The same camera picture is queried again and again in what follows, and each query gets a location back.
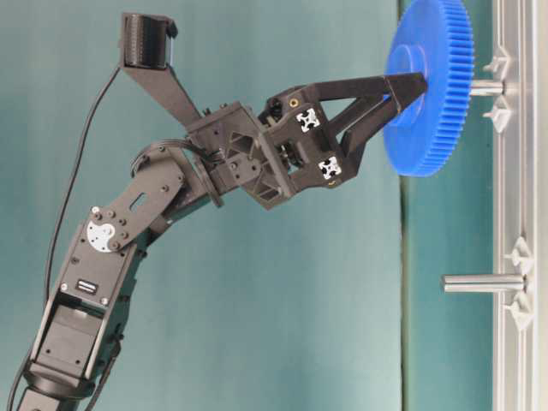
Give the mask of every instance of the blue gear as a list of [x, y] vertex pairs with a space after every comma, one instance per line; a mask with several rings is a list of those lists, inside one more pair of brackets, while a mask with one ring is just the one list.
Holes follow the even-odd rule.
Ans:
[[474, 76], [474, 39], [461, 0], [415, 0], [392, 40], [386, 74], [422, 72], [428, 91], [384, 128], [396, 171], [431, 176], [455, 149]]

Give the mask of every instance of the teal backdrop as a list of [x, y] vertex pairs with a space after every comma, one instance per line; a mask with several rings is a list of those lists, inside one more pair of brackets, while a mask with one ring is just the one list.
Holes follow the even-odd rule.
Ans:
[[[396, 1], [29, 0], [0, 14], [0, 399], [39, 326], [46, 247], [87, 110], [118, 58], [123, 11], [180, 29], [175, 68], [202, 109], [258, 112], [288, 86], [378, 74]], [[120, 75], [100, 106], [57, 249], [184, 131]], [[397, 411], [398, 179], [377, 138], [361, 174], [267, 212], [243, 192], [171, 229], [141, 265], [103, 409]]]

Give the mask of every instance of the metal shaft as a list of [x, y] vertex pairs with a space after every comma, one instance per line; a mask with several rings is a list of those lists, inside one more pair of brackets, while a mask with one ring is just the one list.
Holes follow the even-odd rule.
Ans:
[[502, 81], [495, 80], [473, 80], [470, 90], [471, 96], [497, 97], [504, 93]]
[[520, 274], [444, 276], [443, 287], [446, 293], [503, 293], [524, 290], [525, 280]]

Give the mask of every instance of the robotic arm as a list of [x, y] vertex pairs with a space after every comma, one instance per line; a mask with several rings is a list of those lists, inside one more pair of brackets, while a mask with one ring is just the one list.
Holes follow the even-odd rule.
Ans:
[[[120, 352], [135, 272], [174, 222], [209, 200], [222, 206], [238, 187], [266, 209], [306, 188], [338, 187], [357, 175], [369, 139], [426, 91], [420, 73], [336, 80], [268, 98], [258, 116], [238, 102], [202, 116], [166, 58], [176, 34], [167, 17], [122, 15], [119, 68], [188, 137], [145, 148], [128, 188], [76, 230], [25, 366], [19, 411], [73, 411], [89, 396], [93, 406]], [[354, 102], [328, 119], [321, 103], [344, 98]]]

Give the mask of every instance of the black cable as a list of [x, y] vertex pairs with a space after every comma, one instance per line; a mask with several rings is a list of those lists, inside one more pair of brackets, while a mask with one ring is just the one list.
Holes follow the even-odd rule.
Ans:
[[82, 160], [82, 155], [84, 153], [84, 146], [87, 140], [87, 132], [89, 131], [89, 128], [92, 124], [92, 119], [93, 119], [93, 116], [95, 115], [95, 111], [97, 110], [97, 107], [99, 106], [99, 103], [103, 99], [104, 95], [106, 94], [107, 90], [112, 84], [112, 81], [114, 81], [114, 79], [116, 78], [116, 75], [119, 72], [120, 72], [120, 66], [116, 66], [116, 68], [110, 75], [109, 80], [103, 86], [98, 96], [95, 98], [95, 101], [93, 101], [92, 108], [89, 110], [89, 113], [87, 114], [86, 122], [84, 123], [84, 129], [82, 130], [80, 141], [78, 142], [78, 151], [76, 152], [76, 159], [74, 160], [72, 171], [70, 172], [70, 178], [68, 180], [67, 191], [65, 192], [63, 203], [61, 204], [61, 208], [59, 209], [59, 213], [57, 215], [55, 228], [53, 230], [53, 236], [51, 237], [50, 246], [48, 249], [48, 257], [45, 264], [45, 278], [44, 278], [44, 307], [47, 301], [50, 299], [51, 266], [53, 265], [53, 257], [55, 254], [57, 237], [59, 236], [59, 231], [61, 230], [61, 225], [65, 217], [65, 211], [67, 211], [67, 204], [69, 203], [69, 198], [72, 193], [72, 189], [74, 187], [74, 181], [76, 180], [76, 176], [78, 175], [78, 169], [80, 168], [80, 162]]
[[[55, 248], [57, 245], [57, 238], [59, 237], [59, 231], [61, 230], [61, 226], [63, 224], [63, 219], [65, 217], [65, 211], [67, 211], [67, 205], [69, 203], [70, 195], [72, 194], [72, 190], [74, 187], [74, 182], [76, 180], [76, 177], [78, 175], [78, 170], [80, 169], [80, 162], [82, 160], [82, 155], [84, 153], [84, 146], [86, 145], [87, 140], [87, 133], [89, 132], [89, 128], [92, 124], [93, 116], [95, 115], [95, 111], [97, 110], [99, 103], [103, 99], [104, 95], [106, 94], [107, 90], [109, 89], [110, 85], [112, 84], [112, 81], [116, 78], [118, 73], [120, 72], [120, 66], [116, 66], [112, 74], [110, 75], [110, 78], [106, 82], [106, 84], [103, 86], [101, 91], [99, 92], [98, 96], [93, 101], [92, 107], [89, 110], [89, 113], [87, 114], [86, 122], [84, 123], [84, 129], [82, 130], [82, 134], [80, 136], [80, 140], [78, 142], [78, 150], [76, 152], [76, 159], [74, 160], [73, 168], [70, 172], [70, 178], [68, 179], [68, 186], [67, 190], [65, 191], [65, 195], [63, 196], [63, 202], [61, 204], [61, 208], [59, 209], [59, 212], [57, 214], [57, 220], [55, 222], [55, 228], [53, 229], [53, 235], [51, 236], [50, 245], [48, 247], [48, 255], [47, 260], [45, 263], [45, 277], [44, 277], [44, 310], [45, 306], [50, 299], [50, 282], [51, 282], [51, 267], [53, 266], [53, 257], [55, 255]], [[15, 400], [15, 393], [17, 391], [17, 387], [19, 386], [19, 383], [21, 381], [21, 378], [23, 377], [23, 372], [25, 370], [25, 366], [27, 365], [30, 355], [31, 355], [31, 348], [28, 350], [27, 355], [23, 359], [23, 362], [21, 363], [19, 369], [17, 370], [17, 374], [15, 375], [14, 383], [11, 385], [11, 390], [9, 391], [8, 396], [8, 405], [6, 407], [7, 411], [13, 411], [14, 406], [14, 400]]]
[[181, 147], [196, 154], [202, 160], [210, 164], [222, 163], [224, 158], [220, 152], [207, 153], [205, 150], [195, 146], [190, 140], [181, 140]]
[[112, 367], [114, 366], [114, 363], [116, 362], [116, 359], [118, 358], [118, 355], [120, 354], [120, 351], [122, 350], [122, 343], [120, 338], [116, 338], [115, 345], [112, 349], [112, 352], [110, 353], [109, 362], [107, 362], [106, 367], [104, 368], [103, 374], [101, 375], [101, 378], [99, 380], [99, 383], [97, 384], [97, 388], [95, 389], [95, 392], [93, 392], [92, 398], [89, 400], [89, 403], [86, 406], [86, 409], [84, 411], [92, 411], [93, 407], [95, 407], [95, 403], [99, 399], [99, 396], [101, 395], [101, 391], [103, 391], [104, 385], [106, 384], [107, 379], [109, 379], [110, 372], [112, 371]]

